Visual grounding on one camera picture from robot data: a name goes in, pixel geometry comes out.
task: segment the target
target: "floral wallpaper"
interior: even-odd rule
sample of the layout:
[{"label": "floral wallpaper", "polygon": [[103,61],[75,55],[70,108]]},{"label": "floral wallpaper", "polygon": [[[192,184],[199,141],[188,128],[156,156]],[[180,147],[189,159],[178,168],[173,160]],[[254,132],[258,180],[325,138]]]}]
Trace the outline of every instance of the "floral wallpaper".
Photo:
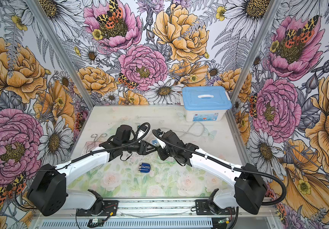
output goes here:
[{"label": "floral wallpaper", "polygon": [[329,0],[282,7],[232,110],[284,228],[329,229]]},{"label": "floral wallpaper", "polygon": [[41,166],[65,162],[87,106],[25,2],[0,0],[0,229],[26,229]]},{"label": "floral wallpaper", "polygon": [[270,0],[39,2],[95,104],[179,104],[185,86],[234,88]]}]

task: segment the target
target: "blue object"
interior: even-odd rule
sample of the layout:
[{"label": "blue object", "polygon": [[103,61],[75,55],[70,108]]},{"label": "blue object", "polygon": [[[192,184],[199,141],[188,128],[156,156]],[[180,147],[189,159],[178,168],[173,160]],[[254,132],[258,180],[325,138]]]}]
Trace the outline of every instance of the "blue object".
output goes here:
[{"label": "blue object", "polygon": [[149,171],[151,171],[151,165],[148,163],[141,163],[138,170],[141,173],[149,173]]},{"label": "blue object", "polygon": [[184,87],[182,97],[188,111],[229,110],[232,103],[222,86]]}]

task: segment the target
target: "table surface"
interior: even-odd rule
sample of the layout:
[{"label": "table surface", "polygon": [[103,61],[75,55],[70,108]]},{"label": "table surface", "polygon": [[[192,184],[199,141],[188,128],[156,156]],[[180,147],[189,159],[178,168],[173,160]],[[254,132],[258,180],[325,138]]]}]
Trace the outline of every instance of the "table surface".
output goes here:
[{"label": "table surface", "polygon": [[[79,157],[91,148],[93,134],[104,134],[97,140],[106,141],[114,135],[120,125],[132,126],[148,122],[151,129],[170,128],[174,132],[187,131],[193,122],[185,121],[182,106],[95,106],[92,110],[79,139],[77,140],[71,159]],[[206,152],[235,164],[241,164],[231,130],[226,117],[221,121],[201,122],[205,131],[201,137],[185,134],[180,139],[198,145]],[[194,124],[191,133],[201,134],[203,126]],[[144,140],[150,142],[155,137],[150,132]],[[124,152],[123,159],[129,155]],[[151,171],[140,173],[140,163],[149,163]],[[146,156],[133,153],[125,162],[119,157],[110,163],[98,166],[73,181],[69,189],[93,189],[102,197],[203,197],[209,196],[216,188],[226,189],[228,185],[219,178],[198,168],[180,166],[168,158],[160,160],[157,152]]]}]

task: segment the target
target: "plastic container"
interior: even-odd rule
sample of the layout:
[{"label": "plastic container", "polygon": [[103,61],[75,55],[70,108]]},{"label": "plastic container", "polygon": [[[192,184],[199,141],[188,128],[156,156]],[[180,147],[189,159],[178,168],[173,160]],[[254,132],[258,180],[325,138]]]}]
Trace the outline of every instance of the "plastic container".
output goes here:
[{"label": "plastic container", "polygon": [[232,103],[222,86],[185,87],[182,99],[186,121],[220,121]]}]

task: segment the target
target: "mounting plate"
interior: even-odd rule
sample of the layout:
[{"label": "mounting plate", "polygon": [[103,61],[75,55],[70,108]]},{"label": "mounting plate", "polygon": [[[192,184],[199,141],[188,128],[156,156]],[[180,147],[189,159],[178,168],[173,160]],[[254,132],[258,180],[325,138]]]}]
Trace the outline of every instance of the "mounting plate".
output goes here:
[{"label": "mounting plate", "polygon": [[[195,207],[197,215],[214,215],[214,213],[210,211],[207,200],[195,200]],[[235,208],[229,207],[229,209],[231,209],[231,212],[228,210],[228,208],[225,208],[222,209],[219,215],[235,215]]]},{"label": "mounting plate", "polygon": [[[103,216],[103,217],[107,217],[107,216],[116,216],[116,211],[117,211],[117,206],[119,201],[117,200],[103,200],[103,212],[101,212],[98,215],[95,216]],[[89,213],[87,210],[85,209],[78,209],[77,211],[77,216],[92,216],[91,213]]]}]

